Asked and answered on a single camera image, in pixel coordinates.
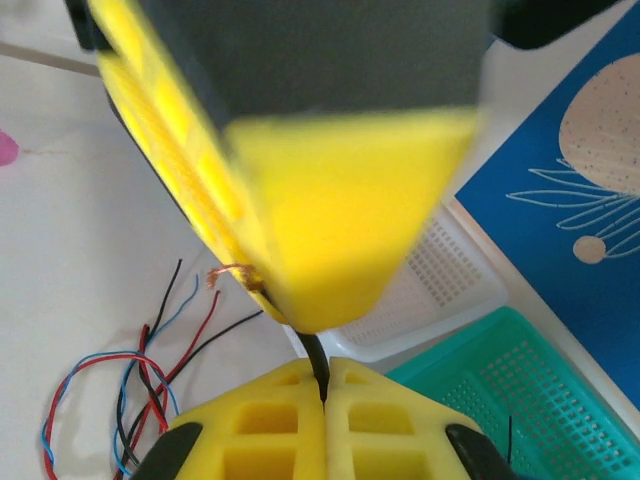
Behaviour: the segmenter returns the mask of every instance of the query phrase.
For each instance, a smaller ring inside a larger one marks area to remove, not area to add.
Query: red wire
[[[145,364],[149,364],[151,365],[155,370],[158,371],[158,373],[160,374],[160,377],[168,384],[169,380],[168,378],[164,375],[164,373],[162,372],[162,369],[158,366],[157,363],[155,363],[153,360],[142,356],[142,355],[136,355],[133,353],[119,353],[119,354],[114,354],[114,355],[106,355],[104,357],[100,357],[100,358],[94,358],[92,360],[89,360],[85,363],[83,363],[82,365],[80,365],[75,372],[73,372],[73,374],[75,375],[76,373],[78,373],[81,370],[84,370],[85,368],[88,368],[92,365],[95,365],[97,363],[102,363],[102,362],[106,362],[109,360],[122,360],[122,359],[135,359],[138,360],[140,362],[144,362]],[[60,403],[60,396],[62,394],[62,390],[64,389],[65,384],[67,383],[67,378],[65,377],[64,380],[62,380],[62,382],[60,383],[60,385],[58,386],[58,389],[56,390],[55,395],[53,396],[53,400],[51,401],[51,408],[49,409],[49,415],[47,416],[47,428],[45,429],[45,438],[47,439],[47,442],[51,443],[51,433],[53,431],[53,421],[55,419],[55,415],[56,415],[56,409],[58,408],[58,404]],[[162,383],[159,387],[158,390],[160,391],[167,391],[167,387],[165,386],[164,383]],[[51,462],[51,459],[49,458],[49,455],[47,454],[47,451],[44,450],[43,451],[43,456],[44,456],[44,466],[45,466],[45,470],[47,472],[47,476],[49,477],[50,480],[58,480],[58,477],[56,476],[55,472],[53,471],[53,463]]]
[[[140,351],[141,353],[145,353],[145,350],[147,348],[147,334],[149,333],[149,325],[144,325],[142,327],[142,331],[140,332],[140,342],[138,344],[138,351]],[[140,367],[142,368],[142,375],[144,376],[145,380],[147,382],[150,382],[150,378],[149,378],[149,372],[147,371],[147,366],[144,363],[140,364]],[[158,409],[158,406],[156,405],[156,402],[153,401],[153,399],[151,398],[151,394],[149,394],[149,400],[151,401],[151,408],[153,410],[153,413],[156,415],[156,418],[158,419],[158,423],[160,424],[159,429],[158,429],[158,434],[162,434],[164,432],[166,432],[169,429],[169,425],[167,424],[167,420],[165,418],[165,412],[167,411],[167,401],[168,401],[168,396],[165,395],[162,399],[162,412]]]
[[[209,313],[207,314],[207,316],[205,317],[204,321],[200,325],[200,328],[198,328],[198,331],[196,332],[195,336],[193,337],[193,340],[191,341],[191,344],[189,345],[187,350],[182,355],[182,358],[180,358],[180,360],[178,360],[178,363],[176,364],[176,366],[173,367],[173,369],[167,375],[167,379],[168,379],[169,382],[173,381],[174,377],[177,374],[178,369],[187,360],[189,355],[191,355],[191,352],[193,351],[193,349],[196,346],[196,343],[198,342],[198,340],[202,336],[202,333],[204,332],[204,329],[207,327],[207,324],[209,323],[209,321],[213,317],[213,313],[216,310],[216,305],[218,304],[218,297],[219,296],[220,296],[220,290],[216,290],[216,293],[215,293],[215,295],[213,297],[213,303],[211,304],[211,309],[209,310]],[[160,394],[161,394],[161,388],[158,387],[156,389],[156,395],[160,395]],[[164,405],[166,405],[167,395],[164,395],[163,400],[164,400]],[[131,450],[134,450],[136,448],[136,445],[138,444],[138,441],[140,440],[140,437],[142,436],[142,431],[144,430],[144,425],[145,425],[145,423],[147,421],[147,418],[149,417],[149,412],[150,412],[150,408],[151,408],[152,405],[153,405],[153,402],[151,400],[149,400],[149,402],[147,402],[147,404],[144,407],[144,413],[142,414],[142,418],[140,420],[140,424],[138,425],[136,433],[133,436],[133,439],[131,441]],[[118,479],[118,474],[116,473],[116,475],[113,478],[114,478],[114,480],[117,480]]]

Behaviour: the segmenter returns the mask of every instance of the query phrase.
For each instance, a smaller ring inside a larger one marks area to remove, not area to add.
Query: blue poster
[[[640,3],[458,199],[640,407]]]

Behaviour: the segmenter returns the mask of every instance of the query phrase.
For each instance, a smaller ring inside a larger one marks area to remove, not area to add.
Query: green basket
[[[512,415],[512,466],[518,473],[542,480],[640,480],[635,437],[510,308],[388,376],[470,416],[505,453]]]

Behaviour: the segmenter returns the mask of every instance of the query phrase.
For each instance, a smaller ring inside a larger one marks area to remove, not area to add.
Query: blue wire
[[[178,319],[178,317],[180,316],[180,314],[182,313],[182,310],[184,310],[184,308],[191,302],[191,300],[193,300],[193,297],[196,296],[196,293],[198,292],[198,288],[200,287],[200,277],[196,274],[196,282],[195,282],[195,286],[193,288],[193,292],[191,292],[191,295],[189,295],[180,305],[180,307],[178,308],[178,310],[176,311],[176,313],[174,313],[169,320],[167,320],[160,328],[158,328],[155,333],[149,338],[149,340],[147,341],[147,347],[149,345],[151,345],[151,342],[158,336],[158,334],[160,334],[160,332],[162,332],[165,328],[167,328],[169,325],[171,325],[175,320]],[[129,375],[131,375],[131,370],[133,369],[133,367],[136,364],[136,360],[132,360],[131,362],[129,362],[129,365],[127,365],[127,368],[124,371],[124,375],[122,375],[122,381],[120,382],[120,392],[122,392],[122,403],[120,405],[120,415],[124,414],[124,411],[126,409],[127,406],[127,381],[129,379]],[[124,473],[125,475],[129,475],[131,476],[131,473],[129,473],[129,471],[126,469],[126,467],[124,465],[122,465],[122,462],[120,461],[120,454],[118,453],[118,431],[117,429],[114,430],[113,432],[113,456],[115,458],[116,461],[116,465],[118,465],[118,468],[120,469],[120,471],[122,473]]]
[[[180,314],[182,313],[182,310],[189,304],[189,302],[191,302],[191,300],[193,300],[193,297],[196,296],[196,293],[198,293],[199,287],[200,287],[200,277],[198,276],[198,274],[196,274],[196,284],[193,287],[193,292],[191,292],[191,295],[189,295],[184,300],[184,302],[182,302],[182,305],[180,305],[176,313],[174,313],[169,320],[167,320],[160,328],[156,330],[156,333],[154,333],[153,336],[149,339],[149,342],[147,342],[147,345],[149,345],[149,343],[151,343],[151,340],[153,340],[153,338],[155,338],[162,330],[164,330],[169,325],[171,325],[178,318],[178,316],[180,316]]]
[[[100,353],[93,353],[91,355],[87,355],[86,357],[82,358],[78,363],[75,364],[75,366],[71,369],[71,372],[69,372],[69,374],[67,375],[64,385],[62,387],[62,390],[60,391],[60,395],[58,396],[56,400],[56,402],[59,404],[62,401],[62,397],[64,396],[65,392],[67,391],[67,388],[69,388],[69,383],[71,382],[71,378],[78,372],[78,368],[80,368],[80,366],[88,361],[91,360],[93,358],[99,358],[99,357],[105,357],[105,356],[110,356],[110,355],[142,355],[140,352],[135,351],[135,350],[118,350],[118,351],[113,351],[113,352],[100,352]],[[179,415],[179,411],[180,409],[178,408],[178,401],[176,400],[176,397],[173,393],[173,390],[171,390],[171,387],[169,386],[169,384],[160,376],[159,372],[156,372],[155,369],[152,369],[154,371],[154,373],[156,373],[156,375],[158,376],[158,379],[162,382],[162,384],[167,387],[167,391],[169,392],[169,395],[171,397],[171,402],[173,403],[173,408],[176,411],[176,414]],[[42,432],[41,432],[41,440],[42,440],[42,446],[44,447],[45,451],[47,452],[47,455],[49,456],[49,459],[51,460],[51,465],[53,465],[55,463],[55,459],[54,459],[54,455],[53,455],[53,450],[51,449],[51,445],[49,444],[49,442],[47,441],[46,438],[46,430],[47,430],[47,424],[48,424],[48,418],[44,421],[44,424],[42,425]]]
[[[127,476],[131,476],[131,472],[129,470],[127,470],[127,467],[125,467],[122,464],[122,461],[120,460],[120,454],[118,453],[118,432],[113,432],[113,453],[115,454],[116,457],[116,465],[118,466],[118,469],[125,475]]]

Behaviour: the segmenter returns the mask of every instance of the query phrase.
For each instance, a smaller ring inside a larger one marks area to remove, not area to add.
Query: bundle of wires
[[[248,322],[249,320],[257,317],[262,313],[262,310],[259,310],[247,317],[242,318],[241,320],[238,320],[237,322],[231,324],[227,328],[223,329],[222,331],[208,338],[207,340],[202,342],[198,347],[196,347],[198,340],[202,336],[207,324],[211,320],[213,313],[216,309],[218,298],[220,296],[220,291],[219,290],[216,291],[213,297],[213,302],[209,310],[209,313],[207,314],[204,321],[198,328],[193,340],[191,341],[191,344],[189,345],[185,353],[182,355],[180,360],[177,362],[175,367],[168,374],[165,374],[162,371],[162,369],[158,366],[158,364],[156,364],[153,360],[149,359],[145,355],[145,352],[149,347],[149,345],[151,344],[151,342],[154,340],[154,338],[156,338],[158,334],[164,331],[165,328],[167,328],[172,322],[174,322],[178,318],[182,310],[194,298],[198,290],[199,279],[196,276],[195,288],[193,293],[184,302],[182,302],[181,306],[178,308],[176,313],[171,318],[169,318],[169,320],[167,320],[164,324],[160,325],[162,321],[162,316],[164,314],[166,303],[169,299],[171,290],[178,276],[181,265],[182,265],[182,260],[179,260],[178,265],[176,266],[176,269],[169,283],[169,286],[165,292],[162,304],[160,306],[160,310],[158,312],[158,316],[154,324],[151,327],[149,327],[149,325],[146,325],[146,324],[142,327],[142,330],[140,332],[139,343],[138,343],[138,350],[103,352],[103,353],[96,353],[96,354],[92,354],[87,357],[84,357],[71,369],[69,374],[60,383],[60,386],[58,387],[57,391],[53,396],[49,414],[42,427],[43,458],[44,458],[44,464],[45,464],[45,471],[50,480],[57,480],[57,477],[53,469],[55,459],[54,459],[54,454],[50,445],[55,413],[56,413],[56,409],[58,408],[58,405],[60,404],[60,401],[62,400],[63,395],[67,391],[71,378],[75,374],[84,370],[85,368],[95,365],[96,363],[110,361],[110,360],[121,360],[121,359],[130,360],[129,365],[125,369],[121,386],[120,386],[120,391],[118,393],[117,406],[116,406],[116,432],[113,437],[114,456],[116,458],[116,464],[118,465],[118,471],[115,474],[114,479],[120,480],[124,478],[125,474],[126,475],[131,474],[127,470],[127,464],[129,462],[131,462],[135,466],[139,464],[139,460],[136,457],[134,450],[142,435],[142,432],[147,422],[149,414],[153,412],[154,416],[158,420],[158,423],[160,425],[159,427],[160,433],[163,433],[168,429],[166,412],[167,412],[167,403],[169,398],[171,399],[171,403],[176,415],[179,414],[178,403],[170,387],[171,382],[175,380],[175,378],[185,369],[185,367],[198,354],[200,354],[207,345],[209,345],[216,339],[220,338],[222,335],[226,334],[227,332],[233,330],[234,328],[242,325],[245,322]],[[131,424],[129,431],[125,432],[123,417],[124,417],[126,403],[127,403],[126,390],[127,390],[127,384],[130,381],[131,372],[133,368],[136,366],[136,364],[138,365],[138,374],[139,374],[140,380],[142,384],[145,386],[145,388],[147,389],[147,393],[149,395],[149,401],[140,410],[137,417],[134,419],[133,423]],[[154,388],[151,385],[147,367],[151,367],[151,370],[154,372],[154,374],[158,377],[160,381],[160,384],[156,388]],[[124,450],[122,455],[120,455],[117,450],[118,438],[120,439],[123,446],[123,450]]]

